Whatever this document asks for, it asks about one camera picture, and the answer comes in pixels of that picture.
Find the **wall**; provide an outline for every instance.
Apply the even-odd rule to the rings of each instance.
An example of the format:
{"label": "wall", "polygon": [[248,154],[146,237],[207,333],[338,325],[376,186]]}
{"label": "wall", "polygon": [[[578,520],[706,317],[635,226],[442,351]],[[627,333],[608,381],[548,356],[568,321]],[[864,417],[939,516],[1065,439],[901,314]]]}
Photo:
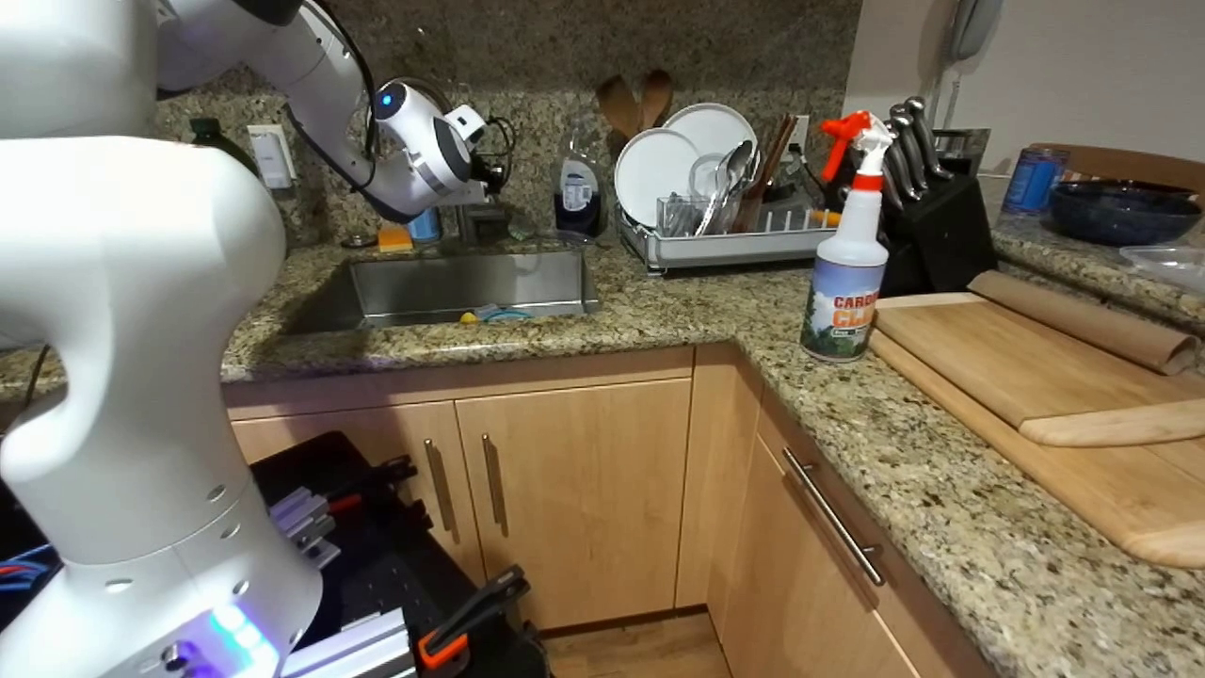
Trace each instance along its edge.
{"label": "wall", "polygon": [[[595,88],[608,74],[635,81],[649,66],[679,80],[679,104],[721,99],[757,133],[785,113],[831,117],[842,103],[859,0],[328,0],[382,80],[404,74],[447,103],[512,122],[512,202],[548,202],[550,169],[568,122],[583,122],[609,182]],[[239,70],[160,108],[170,137],[210,113],[241,140],[248,122],[281,122],[281,103]],[[303,191],[281,199],[293,240],[330,237],[328,222],[376,222],[343,182],[303,154]]]}
{"label": "wall", "polygon": [[[868,0],[849,108],[933,90],[953,0]],[[987,169],[1026,142],[1205,157],[1201,0],[1007,0],[987,54],[960,65],[953,124],[989,128]]]}

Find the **granite countertop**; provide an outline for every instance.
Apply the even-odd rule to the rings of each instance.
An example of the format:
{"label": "granite countertop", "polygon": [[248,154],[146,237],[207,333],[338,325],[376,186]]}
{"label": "granite countertop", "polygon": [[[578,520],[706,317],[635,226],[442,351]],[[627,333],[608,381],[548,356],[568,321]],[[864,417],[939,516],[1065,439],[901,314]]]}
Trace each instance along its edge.
{"label": "granite countertop", "polygon": [[[1003,255],[1201,325],[1201,299],[1126,280],[1112,252],[1031,230],[998,222]],[[806,353],[804,267],[659,280],[601,237],[593,317],[281,336],[285,314],[338,260],[338,248],[285,260],[225,348],[225,381],[738,343],[1003,674],[1205,674],[1205,572],[1115,550],[874,353],[850,364]],[[0,400],[28,364],[28,353],[0,356]]]}

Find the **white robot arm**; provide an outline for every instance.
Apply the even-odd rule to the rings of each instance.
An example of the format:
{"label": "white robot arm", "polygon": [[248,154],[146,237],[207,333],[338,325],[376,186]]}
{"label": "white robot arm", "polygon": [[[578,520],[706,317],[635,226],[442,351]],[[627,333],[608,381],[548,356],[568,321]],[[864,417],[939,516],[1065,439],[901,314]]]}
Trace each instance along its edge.
{"label": "white robot arm", "polygon": [[387,215],[478,199],[481,122],[404,81],[368,104],[335,20],[299,0],[3,0],[0,65],[22,65],[0,66],[0,343],[48,343],[67,371],[0,439],[66,562],[3,629],[0,674],[274,674],[319,577],[241,462],[219,356],[281,226],[232,157],[141,140],[155,90],[248,65]]}

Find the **backsplash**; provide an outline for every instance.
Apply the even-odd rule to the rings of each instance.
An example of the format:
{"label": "backsplash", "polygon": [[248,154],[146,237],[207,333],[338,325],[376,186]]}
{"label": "backsplash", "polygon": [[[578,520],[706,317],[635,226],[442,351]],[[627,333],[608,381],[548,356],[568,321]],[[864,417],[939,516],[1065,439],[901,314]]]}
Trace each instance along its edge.
{"label": "backsplash", "polygon": [[[601,186],[601,113],[595,88],[608,74],[640,81],[665,66],[679,81],[673,104],[727,103],[761,137],[785,113],[836,117],[850,66],[859,0],[328,0],[372,80],[406,80],[447,103],[516,128],[516,163],[502,199],[550,226],[555,163],[568,122],[588,128]],[[245,124],[285,122],[281,99],[254,74],[160,104],[167,137],[189,140],[192,117],[219,117],[225,137],[245,142]],[[299,191],[281,194],[291,240],[314,243],[347,226],[382,222],[347,186],[293,140]]]}

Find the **knife block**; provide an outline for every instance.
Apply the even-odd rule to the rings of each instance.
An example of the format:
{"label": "knife block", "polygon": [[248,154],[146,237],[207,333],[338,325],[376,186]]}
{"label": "knife block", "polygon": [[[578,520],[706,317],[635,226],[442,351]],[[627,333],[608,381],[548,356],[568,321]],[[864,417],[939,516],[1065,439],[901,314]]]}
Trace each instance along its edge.
{"label": "knife block", "polygon": [[891,252],[881,299],[969,289],[998,265],[977,176],[942,182],[918,202],[884,202],[881,237]]}

